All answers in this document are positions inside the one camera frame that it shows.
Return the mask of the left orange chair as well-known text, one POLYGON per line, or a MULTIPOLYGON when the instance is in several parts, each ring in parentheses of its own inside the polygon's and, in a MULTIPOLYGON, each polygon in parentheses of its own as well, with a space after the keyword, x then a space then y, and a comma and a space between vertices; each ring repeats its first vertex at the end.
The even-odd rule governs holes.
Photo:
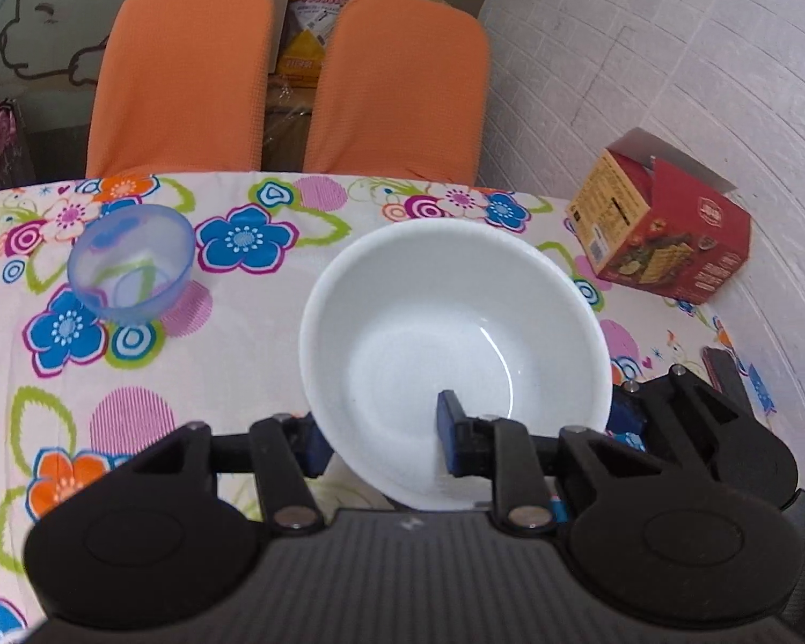
POLYGON ((88 178, 261 164, 273 0, 125 0, 104 49, 88 178))

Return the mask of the white ceramic bowl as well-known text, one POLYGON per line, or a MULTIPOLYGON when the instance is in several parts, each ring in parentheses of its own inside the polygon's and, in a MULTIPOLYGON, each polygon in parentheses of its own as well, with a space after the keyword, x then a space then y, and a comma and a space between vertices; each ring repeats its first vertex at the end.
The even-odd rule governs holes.
POLYGON ((611 411, 611 357, 579 288, 525 240, 465 219, 387 225, 347 246, 309 295, 299 368, 341 461, 411 509, 490 496, 486 480, 446 470, 443 391, 468 416, 538 436, 603 430, 611 411))

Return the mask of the yellow snack bag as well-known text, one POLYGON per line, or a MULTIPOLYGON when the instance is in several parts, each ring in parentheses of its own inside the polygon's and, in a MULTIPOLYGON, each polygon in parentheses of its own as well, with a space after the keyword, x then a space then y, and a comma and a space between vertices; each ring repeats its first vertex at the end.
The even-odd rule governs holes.
POLYGON ((337 18, 347 2, 288 0, 276 74, 289 86, 317 86, 337 18))

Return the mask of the dark smartphone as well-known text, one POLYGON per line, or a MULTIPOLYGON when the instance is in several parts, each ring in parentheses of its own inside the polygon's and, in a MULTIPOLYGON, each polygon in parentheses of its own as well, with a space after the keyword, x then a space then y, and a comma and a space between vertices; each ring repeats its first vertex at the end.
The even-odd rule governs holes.
POLYGON ((728 350, 704 347, 701 350, 701 359, 707 369, 709 383, 736 404, 744 414, 752 416, 752 404, 733 355, 728 350))

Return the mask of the blue translucent plastic bowl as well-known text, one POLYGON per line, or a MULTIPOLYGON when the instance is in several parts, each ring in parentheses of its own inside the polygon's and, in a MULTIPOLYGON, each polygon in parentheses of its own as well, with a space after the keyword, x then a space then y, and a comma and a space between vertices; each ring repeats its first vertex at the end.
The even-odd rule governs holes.
POLYGON ((138 203, 85 228, 69 255, 69 288, 104 321, 147 324, 178 303, 193 262, 187 218, 173 208, 138 203))

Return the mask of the right orange chair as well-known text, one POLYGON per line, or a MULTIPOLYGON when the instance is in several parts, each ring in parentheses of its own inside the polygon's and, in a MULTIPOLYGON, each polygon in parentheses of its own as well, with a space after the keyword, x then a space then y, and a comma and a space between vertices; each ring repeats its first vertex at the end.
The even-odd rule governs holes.
POLYGON ((350 0, 319 74, 305 172, 477 182, 490 82, 480 22, 441 0, 350 0))

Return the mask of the floral tablecloth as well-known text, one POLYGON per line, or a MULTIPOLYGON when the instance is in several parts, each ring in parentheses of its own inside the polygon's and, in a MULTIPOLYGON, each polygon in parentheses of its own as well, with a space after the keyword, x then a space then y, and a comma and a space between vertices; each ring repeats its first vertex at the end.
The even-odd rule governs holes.
POLYGON ((454 217, 515 234, 554 260, 601 323, 617 381, 701 372, 731 342, 713 310, 601 281, 555 199, 499 189, 324 174, 135 174, 0 191, 0 642, 40 609, 21 564, 50 509, 174 427, 194 419, 243 432, 304 410, 302 308, 321 270, 355 238, 413 218, 454 217), (192 224, 244 214, 274 250, 194 266, 163 318, 105 323, 67 281, 72 243, 94 219, 133 205, 192 224))

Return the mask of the orange chair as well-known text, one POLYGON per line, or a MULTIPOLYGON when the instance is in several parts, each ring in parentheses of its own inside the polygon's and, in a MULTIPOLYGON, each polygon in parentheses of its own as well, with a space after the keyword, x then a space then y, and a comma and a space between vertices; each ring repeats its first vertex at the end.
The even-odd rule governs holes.
POLYGON ((319 74, 305 172, 477 182, 490 82, 480 22, 441 0, 350 0, 319 74))
POLYGON ((104 49, 88 178, 261 164, 273 0, 125 0, 104 49))

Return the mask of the red cracker box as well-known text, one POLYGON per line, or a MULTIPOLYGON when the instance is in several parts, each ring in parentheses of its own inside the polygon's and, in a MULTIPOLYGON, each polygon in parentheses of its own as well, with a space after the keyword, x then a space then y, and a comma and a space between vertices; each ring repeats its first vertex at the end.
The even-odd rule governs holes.
POLYGON ((567 218, 603 281, 699 305, 750 256, 752 217, 734 186, 662 138, 634 128, 606 146, 567 218))

